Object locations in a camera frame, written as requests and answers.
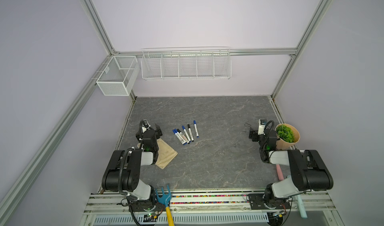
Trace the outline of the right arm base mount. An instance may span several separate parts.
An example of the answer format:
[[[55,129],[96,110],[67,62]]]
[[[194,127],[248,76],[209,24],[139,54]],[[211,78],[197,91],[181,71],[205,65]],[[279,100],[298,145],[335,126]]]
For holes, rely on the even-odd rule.
[[[252,193],[246,196],[252,210],[286,210],[291,206],[289,199],[277,199],[264,193]]]

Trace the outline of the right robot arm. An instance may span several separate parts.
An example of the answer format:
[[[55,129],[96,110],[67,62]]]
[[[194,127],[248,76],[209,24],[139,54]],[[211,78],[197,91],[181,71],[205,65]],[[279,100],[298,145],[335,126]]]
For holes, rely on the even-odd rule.
[[[265,204],[275,205],[306,192],[333,188],[333,177],[318,151],[291,149],[300,138],[299,131],[289,124],[275,125],[274,121],[261,119],[256,130],[250,128],[249,139],[259,144],[262,162],[288,166],[291,172],[290,177],[267,185],[262,197]]]

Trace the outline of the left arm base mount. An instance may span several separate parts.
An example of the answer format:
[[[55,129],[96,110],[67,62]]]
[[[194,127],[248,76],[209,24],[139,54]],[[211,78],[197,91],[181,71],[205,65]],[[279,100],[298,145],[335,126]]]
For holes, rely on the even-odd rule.
[[[156,193],[152,192],[148,200],[129,201],[133,212],[160,212],[164,206],[158,201]]]

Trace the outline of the white marker pen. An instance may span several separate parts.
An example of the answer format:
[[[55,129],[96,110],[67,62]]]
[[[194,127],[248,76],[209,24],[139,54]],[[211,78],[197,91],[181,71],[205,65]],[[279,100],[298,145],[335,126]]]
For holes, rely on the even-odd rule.
[[[191,143],[191,138],[190,138],[190,136],[189,136],[185,126],[182,126],[182,128],[183,128],[183,131],[184,131],[184,133],[185,133],[185,135],[186,135],[186,137],[188,139],[188,144],[190,144]]]
[[[191,142],[194,142],[194,137],[193,137],[193,134],[192,134],[192,129],[191,129],[190,124],[188,124],[188,130],[189,130],[189,135],[191,137]]]
[[[180,140],[180,142],[181,142],[183,145],[186,145],[186,144],[187,144],[187,142],[184,140],[184,138],[179,134],[179,132],[178,132],[176,129],[174,129],[174,133],[175,133],[175,135],[177,136],[177,138]]]
[[[180,135],[179,133],[177,132],[177,130],[173,130],[175,136],[178,138],[178,140],[181,142],[182,145],[184,145],[184,141],[183,139],[180,138]]]
[[[179,129],[177,129],[177,131],[178,131],[179,135],[181,136],[181,138],[182,138],[187,144],[189,144],[190,141],[185,137],[185,135],[184,135]]]
[[[197,127],[197,122],[194,120],[194,128],[195,128],[195,133],[196,137],[199,138],[199,132],[198,132],[198,127]]]

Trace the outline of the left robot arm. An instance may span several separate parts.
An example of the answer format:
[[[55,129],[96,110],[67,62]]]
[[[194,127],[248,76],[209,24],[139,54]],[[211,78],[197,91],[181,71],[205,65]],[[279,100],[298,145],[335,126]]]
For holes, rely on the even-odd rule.
[[[160,126],[152,128],[147,120],[141,120],[136,138],[138,148],[113,152],[102,178],[102,189],[117,192],[129,202],[155,204],[155,190],[140,179],[141,167],[156,164],[159,157],[157,140],[162,136]]]

